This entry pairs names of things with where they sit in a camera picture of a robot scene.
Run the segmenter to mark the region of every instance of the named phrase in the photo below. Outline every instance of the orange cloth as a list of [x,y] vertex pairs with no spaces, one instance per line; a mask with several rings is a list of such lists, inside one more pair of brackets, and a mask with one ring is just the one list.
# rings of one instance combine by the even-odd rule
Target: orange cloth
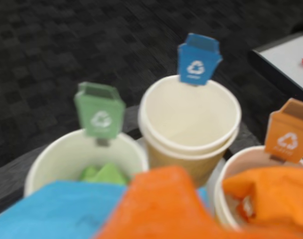
[[206,212],[184,169],[139,174],[96,239],[299,239],[287,232],[230,232]]
[[303,231],[302,168],[250,169],[225,179],[223,190],[240,201],[249,196],[253,211],[246,215],[249,223]]

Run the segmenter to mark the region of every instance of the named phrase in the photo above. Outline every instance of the green recycling bin sign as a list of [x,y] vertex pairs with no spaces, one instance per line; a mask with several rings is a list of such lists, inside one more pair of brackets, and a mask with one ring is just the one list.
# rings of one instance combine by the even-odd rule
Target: green recycling bin sign
[[116,88],[83,82],[79,84],[75,104],[88,136],[111,139],[122,130],[126,106]]

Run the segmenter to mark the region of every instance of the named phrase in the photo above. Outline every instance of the blue cloth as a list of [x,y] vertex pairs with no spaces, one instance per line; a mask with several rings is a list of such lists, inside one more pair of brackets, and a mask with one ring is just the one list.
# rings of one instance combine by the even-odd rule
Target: blue cloth
[[[0,215],[0,239],[91,238],[125,191],[114,184],[49,184]],[[198,193],[208,202],[205,188]]]

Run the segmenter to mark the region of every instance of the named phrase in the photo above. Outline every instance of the cup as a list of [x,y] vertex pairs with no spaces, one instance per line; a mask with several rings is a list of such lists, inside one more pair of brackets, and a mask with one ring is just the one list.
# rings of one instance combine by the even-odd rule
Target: cup
[[224,165],[215,185],[214,206],[217,221],[227,227],[235,230],[240,229],[241,217],[236,213],[238,203],[231,197],[224,194],[222,181],[225,178],[234,176],[238,173],[251,168],[283,166],[303,168],[303,159],[298,164],[291,162],[280,162],[270,159],[270,154],[265,153],[265,146],[254,146],[239,151],[233,155]]
[[169,76],[144,94],[139,115],[159,144],[172,152],[201,155],[222,147],[241,121],[237,99],[225,87],[209,80],[194,86]]
[[197,187],[201,187],[207,182],[217,163],[221,160],[227,148],[236,139],[239,132],[239,128],[237,128],[227,142],[213,152],[199,155],[186,155],[181,152],[174,152],[157,141],[149,131],[147,131],[141,116],[138,118],[138,124],[144,136],[150,168],[180,165],[185,168]]
[[139,110],[151,168],[183,166],[197,187],[203,186],[237,137],[241,108],[223,86],[205,86],[165,77],[145,93]]
[[108,146],[99,146],[95,138],[82,129],[71,132],[51,143],[33,163],[24,187],[29,196],[57,180],[77,181],[84,168],[112,162],[129,178],[148,170],[143,148],[131,137],[120,133]]

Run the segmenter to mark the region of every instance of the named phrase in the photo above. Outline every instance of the blue sign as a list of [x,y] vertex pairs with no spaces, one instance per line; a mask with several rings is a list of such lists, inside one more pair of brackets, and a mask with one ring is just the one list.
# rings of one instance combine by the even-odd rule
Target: blue sign
[[222,60],[217,40],[194,33],[179,46],[178,57],[180,81],[193,85],[205,85]]

